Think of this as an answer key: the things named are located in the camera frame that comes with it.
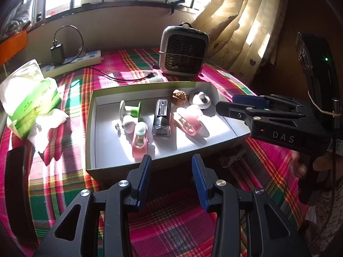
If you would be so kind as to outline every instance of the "power adapter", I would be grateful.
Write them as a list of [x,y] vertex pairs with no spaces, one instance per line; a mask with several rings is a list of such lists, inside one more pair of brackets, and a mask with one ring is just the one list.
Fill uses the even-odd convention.
[[51,57],[53,59],[54,66],[60,66],[65,60],[65,54],[63,44],[57,44],[57,40],[53,41],[54,46],[50,48]]

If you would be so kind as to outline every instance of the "table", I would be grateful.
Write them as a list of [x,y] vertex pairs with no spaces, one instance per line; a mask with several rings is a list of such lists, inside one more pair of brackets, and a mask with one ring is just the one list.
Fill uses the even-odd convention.
[[[158,62],[158,49],[119,50],[102,53],[102,63],[95,67],[117,78],[140,78]],[[196,78],[157,76],[140,82],[115,82],[101,73],[85,68],[65,75],[58,82],[63,97],[61,110],[69,119],[49,132],[50,143],[44,154],[39,155],[28,141],[21,141],[6,128],[0,143],[0,218],[26,256],[33,249],[20,244],[11,232],[5,208],[3,192],[6,153],[23,143],[33,154],[29,177],[30,205],[35,232],[42,240],[67,205],[77,193],[87,188],[99,191],[100,186],[85,171],[85,128],[90,94],[93,90],[123,84],[145,84],[175,80],[211,82],[228,100],[235,94],[254,93],[229,73],[206,62],[202,73]],[[299,228],[307,212],[307,206],[299,203],[297,179],[289,171],[289,150],[248,138],[243,144],[246,154],[229,168],[220,168],[216,161],[235,152],[235,148],[221,152],[204,162],[216,167],[226,179],[242,189],[263,187],[285,213],[295,228]],[[160,171],[160,177],[168,178],[168,185],[152,181],[150,198],[139,214],[130,215],[130,234],[135,256],[210,256],[213,244],[215,214],[207,214],[200,207],[195,188],[185,184],[172,190],[175,178],[189,176],[188,169]],[[98,253],[102,256],[103,217],[100,218]],[[241,217],[241,251],[246,256],[245,218]]]

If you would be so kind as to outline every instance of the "brown ball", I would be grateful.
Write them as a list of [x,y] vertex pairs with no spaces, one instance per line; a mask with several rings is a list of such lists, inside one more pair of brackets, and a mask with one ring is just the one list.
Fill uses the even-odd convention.
[[175,105],[183,105],[187,100],[186,93],[184,91],[175,90],[172,96],[172,103]]

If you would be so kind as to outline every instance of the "metal screw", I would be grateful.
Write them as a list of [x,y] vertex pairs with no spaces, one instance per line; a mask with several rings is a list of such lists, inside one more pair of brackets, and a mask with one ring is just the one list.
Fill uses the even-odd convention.
[[265,190],[263,188],[255,188],[255,193],[258,195],[263,195],[265,193]]
[[215,182],[216,185],[218,186],[226,186],[226,181],[224,181],[223,179],[219,179],[218,181]]
[[81,190],[80,195],[83,197],[88,196],[88,195],[90,195],[90,191],[89,190]]
[[124,187],[124,186],[129,185],[129,182],[128,182],[127,180],[123,179],[123,180],[120,181],[118,184],[119,184],[119,186]]

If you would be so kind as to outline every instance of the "pink toy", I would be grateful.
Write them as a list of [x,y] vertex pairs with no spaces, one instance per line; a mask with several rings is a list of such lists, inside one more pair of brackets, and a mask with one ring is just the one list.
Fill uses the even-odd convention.
[[176,112],[174,112],[174,120],[177,125],[190,136],[195,136],[202,128],[202,125],[199,122],[201,116],[202,112],[198,105],[191,105],[186,109],[179,107],[176,109]]
[[132,141],[132,156],[134,158],[143,158],[148,150],[148,125],[145,122],[139,122],[134,127],[134,135]]

